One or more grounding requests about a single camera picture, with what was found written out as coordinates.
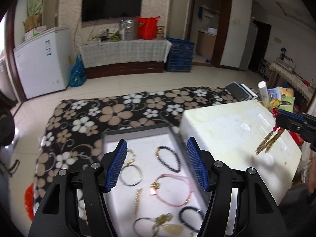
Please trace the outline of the gold pearl hair clip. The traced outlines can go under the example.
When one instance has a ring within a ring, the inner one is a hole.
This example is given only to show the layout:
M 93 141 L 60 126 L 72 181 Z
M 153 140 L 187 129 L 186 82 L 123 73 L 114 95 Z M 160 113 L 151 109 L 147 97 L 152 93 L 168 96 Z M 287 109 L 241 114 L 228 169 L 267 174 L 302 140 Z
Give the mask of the gold pearl hair clip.
M 136 217 L 138 214 L 141 194 L 142 194 L 142 188 L 137 189 L 136 194 L 135 194 L 134 206 L 133 206 L 133 217 Z

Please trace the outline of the white jewelry tray box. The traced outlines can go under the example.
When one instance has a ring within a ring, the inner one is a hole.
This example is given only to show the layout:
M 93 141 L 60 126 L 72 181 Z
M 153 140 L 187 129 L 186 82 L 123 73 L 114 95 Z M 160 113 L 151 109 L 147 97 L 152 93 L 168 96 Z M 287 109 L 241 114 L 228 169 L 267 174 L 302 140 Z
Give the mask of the white jewelry tray box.
M 140 184 L 116 186 L 105 195 L 118 236 L 136 236 L 133 222 L 140 217 L 156 220 L 158 236 L 197 236 L 204 220 L 207 195 L 203 194 L 186 148 L 168 124 L 109 131 L 103 134 L 103 152 L 127 142 L 124 165 L 137 165 L 143 173 Z M 133 217 L 137 189 L 142 188 L 138 214 Z

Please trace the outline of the side table with lace cloth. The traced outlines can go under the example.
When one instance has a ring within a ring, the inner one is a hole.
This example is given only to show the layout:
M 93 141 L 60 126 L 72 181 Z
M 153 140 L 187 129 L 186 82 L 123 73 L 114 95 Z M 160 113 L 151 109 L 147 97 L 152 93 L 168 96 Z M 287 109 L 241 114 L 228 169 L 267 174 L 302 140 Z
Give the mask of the side table with lace cloth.
M 308 102 L 313 101 L 314 91 L 306 86 L 306 84 L 304 84 L 304 82 L 300 80 L 295 73 L 288 71 L 285 67 L 276 62 L 270 64 L 269 70 L 271 71 L 271 75 L 267 84 L 268 89 L 275 88 L 279 79 L 283 78 L 297 91 L 299 91 Z

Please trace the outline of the white roll tube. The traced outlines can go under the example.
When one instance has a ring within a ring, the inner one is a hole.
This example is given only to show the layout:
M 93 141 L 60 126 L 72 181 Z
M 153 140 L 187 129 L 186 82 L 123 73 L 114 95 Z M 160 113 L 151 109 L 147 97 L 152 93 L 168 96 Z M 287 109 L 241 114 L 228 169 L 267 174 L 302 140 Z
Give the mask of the white roll tube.
M 265 108 L 268 108 L 269 96 L 268 96 L 267 84 L 265 81 L 261 81 L 258 83 L 258 90 L 260 93 L 261 102 L 263 103 Z

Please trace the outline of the black phone on books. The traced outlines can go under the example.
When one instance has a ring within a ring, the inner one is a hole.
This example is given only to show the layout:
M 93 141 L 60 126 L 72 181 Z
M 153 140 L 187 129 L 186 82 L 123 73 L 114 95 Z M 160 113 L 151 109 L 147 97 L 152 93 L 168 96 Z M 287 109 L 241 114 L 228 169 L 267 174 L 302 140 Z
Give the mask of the black phone on books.
M 256 100 L 258 95 L 245 84 L 231 82 L 225 86 L 225 89 L 238 101 Z

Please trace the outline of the floral black table cover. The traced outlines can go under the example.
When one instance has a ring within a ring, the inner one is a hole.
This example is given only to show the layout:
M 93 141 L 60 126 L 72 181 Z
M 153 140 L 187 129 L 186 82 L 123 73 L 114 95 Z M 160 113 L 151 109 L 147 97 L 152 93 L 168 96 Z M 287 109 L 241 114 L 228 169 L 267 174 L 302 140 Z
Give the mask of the floral black table cover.
M 102 158 L 105 131 L 169 123 L 175 133 L 185 110 L 237 102 L 225 88 L 185 87 L 81 100 L 63 100 L 49 119 L 36 160 L 33 190 L 25 197 L 36 210 L 60 169 L 78 171 Z

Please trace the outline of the silver bangle lower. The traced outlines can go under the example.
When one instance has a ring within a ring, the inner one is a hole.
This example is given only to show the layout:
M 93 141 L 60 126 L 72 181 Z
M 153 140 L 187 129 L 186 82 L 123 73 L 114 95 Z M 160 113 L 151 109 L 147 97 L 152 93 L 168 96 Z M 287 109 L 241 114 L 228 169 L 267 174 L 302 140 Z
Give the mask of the silver bangle lower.
M 133 222 L 133 232 L 138 237 L 158 236 L 159 227 L 156 220 L 150 217 L 140 217 Z

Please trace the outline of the blue plastic bag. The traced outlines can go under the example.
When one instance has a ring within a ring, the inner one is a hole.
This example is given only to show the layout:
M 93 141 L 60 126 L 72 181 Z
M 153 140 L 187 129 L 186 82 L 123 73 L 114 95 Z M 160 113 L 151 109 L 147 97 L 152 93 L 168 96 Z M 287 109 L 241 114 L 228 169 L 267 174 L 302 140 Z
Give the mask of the blue plastic bag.
M 70 72 L 69 86 L 72 88 L 82 86 L 86 80 L 87 74 L 85 72 L 82 56 L 81 54 L 77 54 L 75 64 L 72 66 Z

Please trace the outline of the lace covered tv cabinet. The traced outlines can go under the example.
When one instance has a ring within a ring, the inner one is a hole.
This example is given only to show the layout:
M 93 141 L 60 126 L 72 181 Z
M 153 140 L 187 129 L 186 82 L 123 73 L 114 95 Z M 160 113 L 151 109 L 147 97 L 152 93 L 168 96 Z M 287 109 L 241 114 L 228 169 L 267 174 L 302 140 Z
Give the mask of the lace covered tv cabinet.
M 80 47 L 87 77 L 162 73 L 171 42 L 166 39 L 90 42 Z

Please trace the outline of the blue plastic crate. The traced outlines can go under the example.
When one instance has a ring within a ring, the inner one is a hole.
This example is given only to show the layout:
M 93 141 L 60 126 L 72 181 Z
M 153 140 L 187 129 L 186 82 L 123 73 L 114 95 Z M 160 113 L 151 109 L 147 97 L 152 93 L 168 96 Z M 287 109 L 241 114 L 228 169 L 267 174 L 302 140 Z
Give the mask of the blue plastic crate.
M 166 38 L 171 43 L 164 66 L 167 72 L 190 72 L 193 60 L 194 43 L 183 39 Z

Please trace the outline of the white chest freezer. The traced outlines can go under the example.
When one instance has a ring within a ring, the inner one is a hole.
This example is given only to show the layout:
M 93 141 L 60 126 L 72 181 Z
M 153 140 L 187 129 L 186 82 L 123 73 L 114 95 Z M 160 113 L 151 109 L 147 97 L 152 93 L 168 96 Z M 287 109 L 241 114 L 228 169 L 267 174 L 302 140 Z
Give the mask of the white chest freezer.
M 18 45 L 13 52 L 27 99 L 68 87 L 72 50 L 67 26 L 51 28 Z

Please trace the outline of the steel pot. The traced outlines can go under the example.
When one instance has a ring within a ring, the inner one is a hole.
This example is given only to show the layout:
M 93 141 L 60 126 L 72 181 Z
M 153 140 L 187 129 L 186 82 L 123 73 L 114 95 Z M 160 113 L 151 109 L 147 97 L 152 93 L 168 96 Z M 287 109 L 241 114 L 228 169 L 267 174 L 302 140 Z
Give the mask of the steel pot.
M 135 22 L 133 20 L 121 20 L 119 23 L 119 37 L 121 41 L 135 39 Z

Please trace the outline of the red bag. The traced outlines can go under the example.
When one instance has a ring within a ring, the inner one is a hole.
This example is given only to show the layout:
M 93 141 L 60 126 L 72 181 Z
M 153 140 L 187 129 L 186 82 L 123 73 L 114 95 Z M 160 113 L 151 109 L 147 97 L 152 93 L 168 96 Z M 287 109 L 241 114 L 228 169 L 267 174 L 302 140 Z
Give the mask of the red bag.
M 138 18 L 139 37 L 143 40 L 153 40 L 156 37 L 157 22 L 160 16 L 150 18 Z

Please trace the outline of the cardboard box on freezer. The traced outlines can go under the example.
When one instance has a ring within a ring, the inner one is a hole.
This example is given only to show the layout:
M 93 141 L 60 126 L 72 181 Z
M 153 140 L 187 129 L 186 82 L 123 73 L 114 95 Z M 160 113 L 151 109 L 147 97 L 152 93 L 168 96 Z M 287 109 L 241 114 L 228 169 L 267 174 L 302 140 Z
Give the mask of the cardboard box on freezer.
M 36 35 L 39 35 L 47 30 L 46 26 L 41 25 L 41 15 L 35 14 L 32 16 L 29 16 L 24 22 L 24 41 L 27 41 L 31 38 L 33 38 Z

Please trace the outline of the wall mounted television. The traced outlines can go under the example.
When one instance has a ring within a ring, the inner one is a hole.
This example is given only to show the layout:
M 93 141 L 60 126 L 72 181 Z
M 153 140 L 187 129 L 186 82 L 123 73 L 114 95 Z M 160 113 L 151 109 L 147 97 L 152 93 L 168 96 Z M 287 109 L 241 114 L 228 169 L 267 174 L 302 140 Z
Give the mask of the wall mounted television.
M 142 0 L 82 0 L 81 20 L 139 17 Z

